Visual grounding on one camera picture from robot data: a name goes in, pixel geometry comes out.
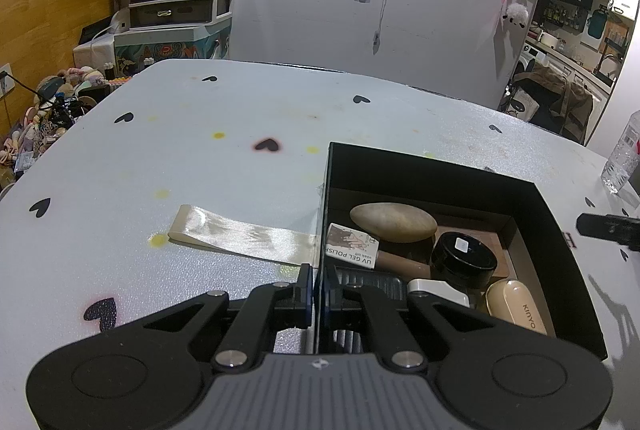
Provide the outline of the black box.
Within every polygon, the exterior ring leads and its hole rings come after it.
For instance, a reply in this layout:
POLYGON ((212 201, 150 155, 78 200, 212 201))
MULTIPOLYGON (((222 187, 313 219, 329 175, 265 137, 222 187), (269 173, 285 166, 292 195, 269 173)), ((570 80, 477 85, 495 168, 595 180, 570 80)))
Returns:
POLYGON ((529 272, 554 333, 597 355, 605 338, 574 252, 532 182, 496 172, 333 142, 328 149, 322 223, 345 223, 352 207, 399 202, 442 225, 498 235, 514 266, 529 272))

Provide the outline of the beige earbuds case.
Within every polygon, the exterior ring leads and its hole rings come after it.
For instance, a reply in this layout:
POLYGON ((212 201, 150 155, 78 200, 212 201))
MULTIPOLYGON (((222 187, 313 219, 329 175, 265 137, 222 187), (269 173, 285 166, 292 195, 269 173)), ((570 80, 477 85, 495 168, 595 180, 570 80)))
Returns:
POLYGON ((490 316, 548 334, 532 294, 519 280, 498 280, 487 288, 484 298, 490 316))

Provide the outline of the white charger cube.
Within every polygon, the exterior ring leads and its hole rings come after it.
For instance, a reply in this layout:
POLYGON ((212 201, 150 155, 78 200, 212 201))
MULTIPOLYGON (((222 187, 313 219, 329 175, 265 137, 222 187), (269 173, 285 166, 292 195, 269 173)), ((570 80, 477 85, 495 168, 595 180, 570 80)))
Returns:
POLYGON ((410 280, 408 283, 407 292, 408 294, 412 294, 413 292, 427 292, 428 294, 434 294, 437 297, 457 303, 459 306, 465 306, 466 308, 470 306, 470 299, 464 292, 458 291, 443 280, 416 278, 415 280, 410 280))

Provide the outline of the white plush toy on wall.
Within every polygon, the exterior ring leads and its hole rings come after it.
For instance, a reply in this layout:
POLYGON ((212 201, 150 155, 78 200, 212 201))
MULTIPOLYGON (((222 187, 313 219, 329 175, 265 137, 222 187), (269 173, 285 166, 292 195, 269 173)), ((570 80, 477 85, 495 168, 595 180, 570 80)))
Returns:
POLYGON ((529 21, 529 12, 525 5, 513 2, 504 11, 502 19, 508 24, 526 29, 529 21))

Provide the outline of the pile of plush toys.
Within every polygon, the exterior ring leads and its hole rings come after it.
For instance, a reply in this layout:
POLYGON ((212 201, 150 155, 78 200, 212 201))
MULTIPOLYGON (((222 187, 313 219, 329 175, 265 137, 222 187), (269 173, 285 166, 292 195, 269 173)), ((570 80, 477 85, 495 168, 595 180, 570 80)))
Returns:
POLYGON ((68 68, 30 88, 34 104, 10 122, 1 137, 1 189, 8 190, 62 136, 100 101, 129 81, 117 77, 111 63, 100 72, 89 66, 68 68))

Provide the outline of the white wall socket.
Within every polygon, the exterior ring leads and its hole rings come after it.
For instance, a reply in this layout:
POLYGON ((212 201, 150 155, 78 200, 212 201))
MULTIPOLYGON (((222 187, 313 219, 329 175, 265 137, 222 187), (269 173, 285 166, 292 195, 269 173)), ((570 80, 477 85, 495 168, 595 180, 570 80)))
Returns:
POLYGON ((0 96, 3 98, 6 94, 10 93, 15 86, 15 82, 12 79, 12 69, 9 63, 0 67, 0 96))

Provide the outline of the black device in box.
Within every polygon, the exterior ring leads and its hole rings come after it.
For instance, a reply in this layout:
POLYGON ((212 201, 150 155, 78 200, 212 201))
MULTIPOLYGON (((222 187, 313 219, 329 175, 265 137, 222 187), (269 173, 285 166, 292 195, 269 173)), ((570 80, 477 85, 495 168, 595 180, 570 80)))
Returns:
POLYGON ((411 350, 412 337, 400 314, 400 304, 390 298, 370 273, 336 268, 343 287, 343 317, 326 325, 334 349, 346 354, 374 353, 383 362, 411 350))

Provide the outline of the beige oval stone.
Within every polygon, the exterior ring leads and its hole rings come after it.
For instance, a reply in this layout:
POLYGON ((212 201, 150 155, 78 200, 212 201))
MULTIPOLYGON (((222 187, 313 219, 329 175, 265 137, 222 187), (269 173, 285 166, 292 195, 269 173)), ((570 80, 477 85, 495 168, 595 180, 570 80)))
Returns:
POLYGON ((359 205, 350 210, 349 216, 363 231, 398 244, 431 238, 438 228, 436 220, 426 211, 397 202, 359 205))

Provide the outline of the black round jar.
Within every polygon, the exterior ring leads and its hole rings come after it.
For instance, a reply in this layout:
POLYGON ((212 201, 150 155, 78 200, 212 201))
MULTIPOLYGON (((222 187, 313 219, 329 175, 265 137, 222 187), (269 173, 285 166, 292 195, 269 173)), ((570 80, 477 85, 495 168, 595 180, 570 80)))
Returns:
POLYGON ((442 233, 430 260, 434 280, 460 290, 483 289, 497 268, 498 260, 485 244, 460 232, 442 233))

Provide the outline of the clear plastic water bottle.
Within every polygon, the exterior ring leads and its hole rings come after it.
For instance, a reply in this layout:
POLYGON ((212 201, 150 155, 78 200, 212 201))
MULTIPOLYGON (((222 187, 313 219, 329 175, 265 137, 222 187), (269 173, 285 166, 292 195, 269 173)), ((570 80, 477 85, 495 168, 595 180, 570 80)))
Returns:
POLYGON ((617 194, 638 168, 639 121, 640 112, 637 110, 630 116, 620 139, 603 167, 601 181, 612 194, 617 194))

